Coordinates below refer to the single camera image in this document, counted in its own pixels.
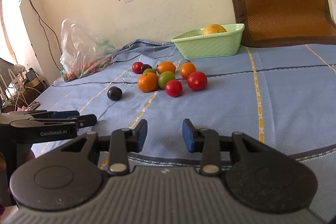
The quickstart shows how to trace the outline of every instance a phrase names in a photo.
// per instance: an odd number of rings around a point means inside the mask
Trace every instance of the green fruit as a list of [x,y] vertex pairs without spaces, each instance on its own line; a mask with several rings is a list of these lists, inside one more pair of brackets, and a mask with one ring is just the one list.
[[147,73],[149,73],[149,72],[152,72],[152,73],[155,73],[155,74],[156,74],[156,71],[155,71],[154,69],[145,69],[145,70],[143,71],[143,75],[145,75],[145,74],[147,74]]
[[174,73],[172,73],[171,71],[164,71],[163,73],[160,74],[157,82],[159,83],[159,87],[164,90],[167,82],[174,79],[175,79]]

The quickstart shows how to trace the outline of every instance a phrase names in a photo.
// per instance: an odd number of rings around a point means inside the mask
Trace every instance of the basket rim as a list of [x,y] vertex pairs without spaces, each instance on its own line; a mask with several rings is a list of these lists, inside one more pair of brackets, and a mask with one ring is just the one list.
[[184,35],[190,31],[196,31],[196,30],[204,30],[205,28],[199,28],[199,29],[194,29],[194,30],[190,30],[187,32],[184,32],[182,34],[179,34],[178,36],[172,38],[170,41],[173,43],[176,42],[186,42],[186,41],[190,41],[190,40],[196,40],[196,39],[202,39],[202,38],[211,38],[211,37],[227,37],[233,34],[237,34],[237,33],[242,33],[243,30],[245,29],[245,25],[243,23],[235,23],[235,24],[226,24],[226,25],[221,25],[225,28],[225,26],[238,26],[239,29],[238,30],[234,30],[234,31],[230,31],[230,32],[221,32],[221,33],[213,33],[213,34],[205,34],[205,35],[195,35],[193,37],[182,37],[182,38],[177,38],[181,35]]

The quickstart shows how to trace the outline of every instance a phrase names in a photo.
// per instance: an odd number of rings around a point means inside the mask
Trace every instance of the plastic basket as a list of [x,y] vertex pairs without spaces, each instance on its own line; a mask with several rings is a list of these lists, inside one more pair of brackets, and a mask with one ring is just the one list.
[[222,25],[227,32],[202,35],[204,28],[171,39],[184,58],[235,55],[239,49],[244,24]]

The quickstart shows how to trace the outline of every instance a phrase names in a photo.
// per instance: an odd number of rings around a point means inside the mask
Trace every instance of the blue bedsheet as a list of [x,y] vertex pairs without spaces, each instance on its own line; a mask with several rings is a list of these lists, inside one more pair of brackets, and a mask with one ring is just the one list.
[[[208,76],[208,86],[193,92],[182,81],[184,93],[172,98],[164,90],[142,93],[131,66],[141,61],[155,67],[186,60],[169,44],[137,40],[117,52],[105,70],[72,82],[58,82],[37,100],[40,109],[94,113],[92,128],[100,136],[118,128],[133,128],[148,121],[140,154],[130,154],[131,165],[198,165],[201,155],[187,152],[182,121],[217,130],[221,135],[244,132],[310,167],[319,182],[311,209],[325,221],[336,213],[336,46],[299,45],[276,48],[241,47],[235,56],[191,60]],[[181,78],[178,71],[176,78]],[[107,98],[109,87],[122,89],[123,97]],[[36,155],[65,141],[35,144]],[[102,166],[106,153],[102,153]],[[223,168],[230,168],[222,153]]]

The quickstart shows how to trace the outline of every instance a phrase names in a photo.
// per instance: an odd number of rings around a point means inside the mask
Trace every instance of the white logo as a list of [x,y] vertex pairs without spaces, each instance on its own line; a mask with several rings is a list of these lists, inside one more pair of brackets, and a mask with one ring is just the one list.
[[167,169],[167,168],[164,168],[163,170],[161,170],[161,173],[162,174],[168,174],[170,172],[170,170],[169,169]]
[[49,132],[41,132],[41,136],[50,136],[50,135],[59,135],[59,134],[65,134],[67,133],[66,130],[60,130],[60,131],[49,131]]

